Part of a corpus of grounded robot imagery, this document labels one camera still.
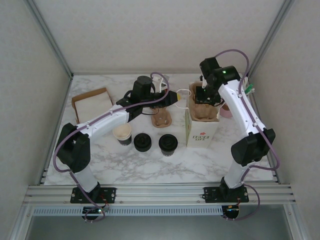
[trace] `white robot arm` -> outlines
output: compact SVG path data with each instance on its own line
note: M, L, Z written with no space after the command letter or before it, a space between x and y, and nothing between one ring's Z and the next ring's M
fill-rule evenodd
M223 200L226 203L234 203L246 191L243 186L245 172L269 151L268 144L257 127L263 130L270 143L276 135L273 129L266 129L256 115L243 86L239 87L241 78L234 66L220 67L216 58L211 57L202 61L200 68L206 84L196 88L195 102L217 106L216 104L222 104L223 99L240 130L240 141L231 147L233 157L231 167L222 178L220 187L216 190L217 195L212 197L216 202Z
M93 197L90 193L100 185L89 167L90 142L94 142L115 127L130 122L139 116L145 107L163 108L179 100L179 95L169 88L161 91L154 89L150 77L139 76L133 84L133 89L117 101L109 111L76 126L71 123L63 126L57 143L57 149L60 145L57 157L69 167L72 176L91 198Z

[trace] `green item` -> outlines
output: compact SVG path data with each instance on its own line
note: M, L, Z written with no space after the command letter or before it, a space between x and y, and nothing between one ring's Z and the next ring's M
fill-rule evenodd
M246 88L246 90L244 91L244 93L245 93L245 94L249 93L253 87L254 87L254 85L253 85L253 84L250 84L250 85Z

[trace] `white cup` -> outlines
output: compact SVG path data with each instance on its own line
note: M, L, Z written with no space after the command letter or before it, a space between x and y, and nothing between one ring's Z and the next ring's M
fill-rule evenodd
M117 126L112 130L114 137L119 141L123 146L127 146L132 141L131 136L131 126L129 123L122 124Z

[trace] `black bracket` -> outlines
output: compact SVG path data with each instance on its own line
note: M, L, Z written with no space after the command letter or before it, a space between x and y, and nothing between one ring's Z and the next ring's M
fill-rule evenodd
M115 187L100 187L98 192L94 195L95 197L88 196L96 203L96 204L114 204L116 199L116 188ZM88 199L83 195L81 190L78 187L72 189L70 203L72 204L90 204Z
M207 186L203 188L204 194L202 198L205 200L206 204L209 203L248 203L249 197L248 192L245 187L237 189L237 192L232 194L230 197L225 199L221 193L221 188L218 186Z

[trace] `white marble surface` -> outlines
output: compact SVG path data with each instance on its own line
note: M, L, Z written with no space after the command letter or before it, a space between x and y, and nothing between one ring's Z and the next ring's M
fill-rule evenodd
M200 74L168 74L171 90L188 88L189 82L199 79ZM134 81L141 74L132 75L87 75L75 76L65 107L61 125L76 124L75 111L71 106L73 96L107 87L113 103L131 90ZM180 92L186 99L188 92ZM180 100L178 106L185 107ZM150 183L192 183L219 182L228 172L232 163L231 145L239 140L239 133L233 118L220 118L219 127L209 148L186 148L185 110L172 105L167 108L172 124L165 128L152 126L151 117L140 115L130 122L132 137L147 133L152 139L152 147L147 152L138 152L133 143L122 146L112 132L91 144L90 168L101 184L150 184ZM178 148L170 157L162 155L158 146L159 138L171 133L178 139ZM60 168L65 168L57 160ZM258 163L269 167L267 158ZM252 169L246 180L272 180L270 171ZM46 175L45 185L73 185L68 173L55 171L52 161Z

